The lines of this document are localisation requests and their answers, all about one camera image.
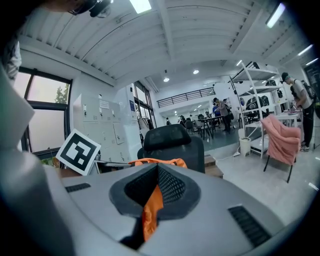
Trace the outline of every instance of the wall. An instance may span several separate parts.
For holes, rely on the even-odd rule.
[[[80,94],[96,97],[102,95],[102,99],[106,101],[116,102],[120,104],[121,115],[123,119],[123,127],[126,133],[126,141],[130,158],[137,158],[137,152],[141,148],[139,125],[137,118],[133,121],[129,100],[134,102],[133,94],[130,92],[130,85],[120,90],[99,79],[94,78],[84,72],[73,67],[52,60],[50,58],[21,50],[22,67],[30,69],[38,69],[39,71],[53,74],[62,78],[72,79],[72,88],[70,92],[70,105],[72,106]],[[70,108],[70,129],[73,130],[73,108]]]

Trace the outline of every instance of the white shirt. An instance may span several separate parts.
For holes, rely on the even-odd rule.
[[[302,91],[304,90],[305,96],[306,96],[306,100],[305,102],[302,104],[302,108],[305,110],[307,108],[309,108],[312,105],[312,99],[309,97],[309,94],[305,88],[305,86],[302,84],[301,81],[295,79],[293,82],[293,89],[296,93],[296,95],[298,96],[299,99],[302,98]]]

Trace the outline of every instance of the mesh opening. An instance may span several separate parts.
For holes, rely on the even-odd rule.
[[[158,183],[157,167],[130,181],[124,187],[125,194],[144,207]]]
[[[161,167],[158,167],[158,179],[163,205],[168,205],[179,200],[185,193],[186,184]]]
[[[144,207],[156,185],[159,185],[161,190],[164,206],[179,200],[186,190],[186,184],[181,179],[161,167],[155,167],[130,181],[124,187],[124,192],[129,198]]]

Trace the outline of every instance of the pink blanket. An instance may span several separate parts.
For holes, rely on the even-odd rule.
[[[267,154],[288,165],[293,165],[300,150],[300,128],[286,127],[274,115],[261,120],[269,135]]]

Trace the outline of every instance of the tree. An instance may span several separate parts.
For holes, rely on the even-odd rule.
[[[58,87],[56,90],[56,96],[55,96],[55,103],[62,103],[62,104],[67,104],[67,99],[68,99],[68,91],[69,91],[69,84],[65,84],[65,88],[62,91],[61,86]]]

